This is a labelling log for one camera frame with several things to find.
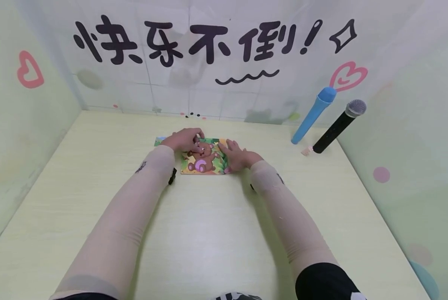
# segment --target microphone grille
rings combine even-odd
[[[345,107],[345,113],[350,117],[359,117],[366,112],[366,103],[362,100],[356,99],[348,103]]]

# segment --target black squiggle line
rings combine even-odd
[[[233,82],[233,83],[241,83],[241,82],[243,82],[246,79],[256,80],[256,79],[261,78],[262,76],[274,77],[278,73],[279,73],[279,69],[276,70],[274,73],[271,73],[271,74],[267,73],[265,70],[262,70],[261,73],[259,73],[259,75],[257,75],[256,77],[252,76],[251,74],[246,74],[244,77],[242,77],[239,80],[233,79],[231,77],[230,79],[228,79],[227,81],[224,81],[224,82],[221,82],[221,81],[219,81],[219,79],[216,79],[216,82],[217,82],[218,85],[227,85],[227,84],[229,84],[231,82]]]

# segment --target brown bear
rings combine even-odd
[[[212,152],[214,144],[209,144],[207,142],[198,142],[197,146],[201,147],[202,153],[196,153],[192,151],[187,152],[188,157],[194,157],[196,159],[195,163],[189,163],[187,165],[189,171],[196,170],[200,173],[214,171],[216,167],[212,164],[212,161],[215,158],[221,157],[219,153]]]

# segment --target light yellow table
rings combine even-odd
[[[195,126],[274,165],[368,299],[429,299],[337,142],[304,157],[288,126],[88,111],[0,237],[0,299],[49,297],[154,138]],[[323,132],[311,129],[301,143]],[[151,219],[131,297],[207,300],[229,291],[295,299],[285,253],[246,174],[178,174]]]

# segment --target left hand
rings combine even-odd
[[[184,128],[179,132],[174,132],[171,136],[166,137],[161,145],[166,145],[174,150],[174,152],[192,151],[201,153],[201,147],[196,146],[199,138],[204,138],[204,133],[200,128]]]

